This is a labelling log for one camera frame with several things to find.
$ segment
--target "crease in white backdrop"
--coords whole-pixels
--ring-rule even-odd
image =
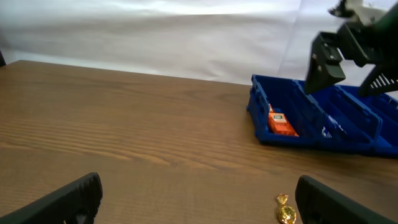
[[[381,2],[388,7],[395,1]],[[240,84],[250,84],[253,73],[304,79],[312,39],[343,22],[327,13],[336,3],[3,0],[0,50],[7,63],[23,59]],[[345,83],[359,85],[370,68],[344,62]]]

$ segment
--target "robotic claw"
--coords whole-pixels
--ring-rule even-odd
[[[90,173],[0,217],[0,224],[93,224],[102,194],[99,175]],[[397,224],[307,175],[299,178],[295,199],[304,224]]]
[[[338,17],[355,15],[355,9],[346,7],[353,1],[362,5],[362,1],[342,0],[329,12]],[[366,16],[371,18],[369,24],[362,22],[363,19],[359,17],[357,22],[345,22],[337,33],[320,32],[315,37],[304,85],[306,94],[344,80],[346,77],[340,67],[343,57],[353,60],[359,67],[375,64],[359,87],[359,96],[398,90],[398,3],[377,21],[371,13]]]

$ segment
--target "gold wrapped candy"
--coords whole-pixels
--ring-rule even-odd
[[[287,194],[280,194],[276,198],[279,203],[278,219],[281,224],[294,224],[296,222],[296,211],[290,205],[286,205]]]

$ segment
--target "blue bin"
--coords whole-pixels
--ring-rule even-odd
[[[303,81],[253,75],[252,82],[248,110],[260,142],[369,154],[379,137],[382,119],[340,87],[331,86],[306,95]],[[276,112],[286,115],[300,137],[269,130],[269,103]],[[344,139],[323,137],[322,129],[329,115],[347,132]]]
[[[373,154],[377,156],[398,157],[398,101],[387,94],[376,96],[358,96],[358,87],[339,86],[341,89],[351,93],[360,102],[375,112],[382,120],[380,135],[375,143]]]

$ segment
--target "wooden table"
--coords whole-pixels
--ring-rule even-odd
[[[275,196],[296,207],[308,174],[398,221],[397,161],[262,146],[249,89],[28,61],[0,68],[0,216],[98,172],[99,224],[277,223]]]

